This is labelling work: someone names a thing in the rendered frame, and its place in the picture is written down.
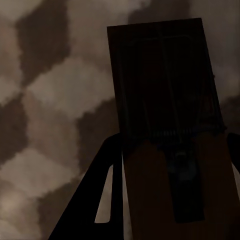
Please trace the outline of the mousetrap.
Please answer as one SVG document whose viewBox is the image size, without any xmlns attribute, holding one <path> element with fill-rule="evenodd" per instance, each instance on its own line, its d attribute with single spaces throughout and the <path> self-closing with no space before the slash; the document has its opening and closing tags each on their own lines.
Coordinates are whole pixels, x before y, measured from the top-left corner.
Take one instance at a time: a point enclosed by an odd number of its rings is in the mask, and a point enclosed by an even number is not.
<svg viewBox="0 0 240 240">
<path fill-rule="evenodd" d="M 133 240 L 240 240 L 201 18 L 107 27 Z"/>
</svg>

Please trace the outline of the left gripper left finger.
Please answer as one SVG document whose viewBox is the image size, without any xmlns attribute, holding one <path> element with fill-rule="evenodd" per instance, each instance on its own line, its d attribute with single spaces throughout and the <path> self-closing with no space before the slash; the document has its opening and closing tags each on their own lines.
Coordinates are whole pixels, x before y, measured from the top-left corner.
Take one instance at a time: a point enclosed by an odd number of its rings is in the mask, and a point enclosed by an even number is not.
<svg viewBox="0 0 240 240">
<path fill-rule="evenodd" d="M 124 240 L 122 156 L 121 134 L 108 137 L 48 240 Z M 112 165 L 110 221 L 94 223 Z"/>
</svg>

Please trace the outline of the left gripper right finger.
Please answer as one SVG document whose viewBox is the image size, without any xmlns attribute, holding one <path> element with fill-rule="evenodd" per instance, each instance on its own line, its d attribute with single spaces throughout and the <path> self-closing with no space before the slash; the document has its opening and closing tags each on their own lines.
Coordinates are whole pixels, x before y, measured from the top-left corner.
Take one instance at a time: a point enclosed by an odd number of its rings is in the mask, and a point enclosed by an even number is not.
<svg viewBox="0 0 240 240">
<path fill-rule="evenodd" d="M 231 162 L 240 172 L 240 135 L 235 133 L 229 133 L 226 140 L 228 144 Z"/>
</svg>

